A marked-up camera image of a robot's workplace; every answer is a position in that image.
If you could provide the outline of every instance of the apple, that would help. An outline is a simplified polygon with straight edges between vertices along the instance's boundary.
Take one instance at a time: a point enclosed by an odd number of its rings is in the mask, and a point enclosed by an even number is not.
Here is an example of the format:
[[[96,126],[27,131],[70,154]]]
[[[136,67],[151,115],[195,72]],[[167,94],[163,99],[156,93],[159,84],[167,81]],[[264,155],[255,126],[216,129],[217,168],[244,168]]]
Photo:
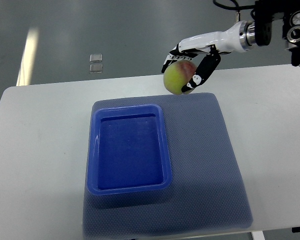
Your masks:
[[[186,85],[195,74],[197,66],[188,60],[180,60],[168,66],[163,75],[163,84],[172,94],[181,95],[181,88]]]

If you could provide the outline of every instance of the white table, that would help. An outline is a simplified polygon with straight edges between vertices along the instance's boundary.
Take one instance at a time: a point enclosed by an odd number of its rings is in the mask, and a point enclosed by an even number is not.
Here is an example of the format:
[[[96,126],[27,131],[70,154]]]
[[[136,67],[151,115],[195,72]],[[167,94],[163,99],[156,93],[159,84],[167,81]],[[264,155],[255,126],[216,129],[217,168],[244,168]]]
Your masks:
[[[300,68],[218,70],[194,92],[219,101],[254,219],[242,232],[300,226]],[[0,101],[0,239],[81,239],[92,105],[165,94],[162,75],[8,88]]]

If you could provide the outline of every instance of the textured mat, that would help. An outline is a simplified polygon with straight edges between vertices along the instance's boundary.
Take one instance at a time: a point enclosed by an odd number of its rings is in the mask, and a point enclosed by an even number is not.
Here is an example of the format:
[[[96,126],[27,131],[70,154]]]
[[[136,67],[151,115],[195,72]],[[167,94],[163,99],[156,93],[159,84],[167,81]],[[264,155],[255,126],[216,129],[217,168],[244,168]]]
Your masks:
[[[85,187],[85,239],[248,228],[253,221],[227,128],[212,93],[98,101],[103,108],[157,104],[163,110],[172,168],[164,190],[93,196]]]

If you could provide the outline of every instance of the gray floor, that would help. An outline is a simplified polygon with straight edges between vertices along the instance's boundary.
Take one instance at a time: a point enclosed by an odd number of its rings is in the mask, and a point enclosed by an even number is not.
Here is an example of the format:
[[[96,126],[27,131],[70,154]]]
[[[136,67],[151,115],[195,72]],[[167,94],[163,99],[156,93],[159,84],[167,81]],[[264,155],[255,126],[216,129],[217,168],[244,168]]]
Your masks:
[[[242,18],[251,20],[249,11],[243,11]],[[0,0],[0,98],[16,85],[30,27],[39,29],[31,84],[48,84],[161,74],[168,52],[180,40],[225,31],[233,23],[234,13],[212,0]],[[225,55],[218,69],[289,64],[282,22],[272,27],[269,46]],[[103,72],[89,74],[94,53],[103,54]],[[267,240],[300,240],[300,233],[291,229],[264,235]],[[205,239],[252,238],[240,234]]]

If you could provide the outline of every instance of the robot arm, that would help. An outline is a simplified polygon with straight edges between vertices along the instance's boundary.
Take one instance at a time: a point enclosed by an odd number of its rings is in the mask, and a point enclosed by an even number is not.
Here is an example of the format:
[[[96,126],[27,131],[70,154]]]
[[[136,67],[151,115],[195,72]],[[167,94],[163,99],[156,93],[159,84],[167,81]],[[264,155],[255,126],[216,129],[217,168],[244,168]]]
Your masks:
[[[182,40],[166,57],[162,73],[172,63],[179,60],[191,61],[199,54],[205,57],[196,69],[188,84],[181,89],[183,93],[202,85],[218,66],[220,55],[233,51],[243,53],[255,45],[267,46],[271,41],[272,21],[283,19],[282,38],[286,40],[287,50],[292,53],[293,66],[300,64],[300,0],[256,0],[255,5],[235,7],[213,3],[227,10],[251,11],[254,22],[239,21],[227,31],[205,33]]]
[[[162,73],[172,63],[189,60],[198,54],[206,54],[188,84],[182,87],[183,93],[202,85],[221,61],[220,55],[233,51],[243,53],[256,44],[254,23],[239,21],[227,31],[205,33],[183,39],[166,57]]]

